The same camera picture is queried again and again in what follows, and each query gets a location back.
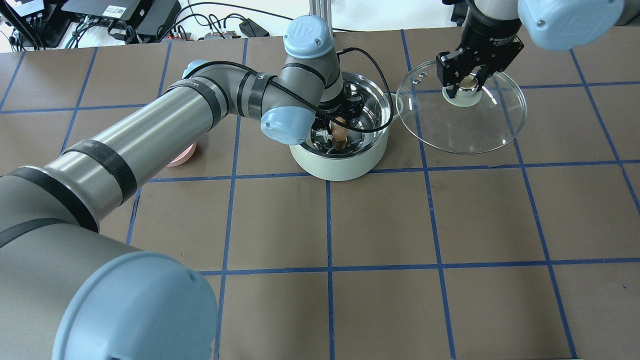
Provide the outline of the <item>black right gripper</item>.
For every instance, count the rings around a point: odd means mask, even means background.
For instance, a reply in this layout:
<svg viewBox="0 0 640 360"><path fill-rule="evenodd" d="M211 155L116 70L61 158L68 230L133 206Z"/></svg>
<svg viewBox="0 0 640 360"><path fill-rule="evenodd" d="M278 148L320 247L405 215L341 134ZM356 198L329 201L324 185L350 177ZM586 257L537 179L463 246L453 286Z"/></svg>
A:
<svg viewBox="0 0 640 360"><path fill-rule="evenodd" d="M502 92L506 87L500 72L524 48L518 37L521 26L520 20L466 20L455 51L436 56L436 71L446 100L455 98L462 80L473 71L477 71L478 92L492 96Z"/></svg>

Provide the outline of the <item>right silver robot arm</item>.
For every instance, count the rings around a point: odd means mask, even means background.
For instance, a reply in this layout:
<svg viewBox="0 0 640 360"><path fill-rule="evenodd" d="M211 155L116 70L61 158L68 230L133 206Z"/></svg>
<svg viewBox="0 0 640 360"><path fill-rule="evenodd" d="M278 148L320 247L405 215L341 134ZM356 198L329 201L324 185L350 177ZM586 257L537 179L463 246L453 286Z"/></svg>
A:
<svg viewBox="0 0 640 360"><path fill-rule="evenodd" d="M487 80L524 49L519 30L546 51L568 51L602 37L626 12L624 0L466 0L461 41L435 57L443 97L475 105Z"/></svg>

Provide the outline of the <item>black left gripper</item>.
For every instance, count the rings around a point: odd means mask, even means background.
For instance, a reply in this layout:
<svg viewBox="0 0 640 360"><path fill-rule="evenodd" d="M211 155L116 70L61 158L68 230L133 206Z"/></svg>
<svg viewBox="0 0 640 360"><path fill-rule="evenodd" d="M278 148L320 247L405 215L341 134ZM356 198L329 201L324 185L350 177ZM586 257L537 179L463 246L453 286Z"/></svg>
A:
<svg viewBox="0 0 640 360"><path fill-rule="evenodd" d="M332 121L344 120L355 132L366 129L366 112L362 95L351 84L344 84L334 98L320 101L313 123L313 148L317 151L334 149Z"/></svg>

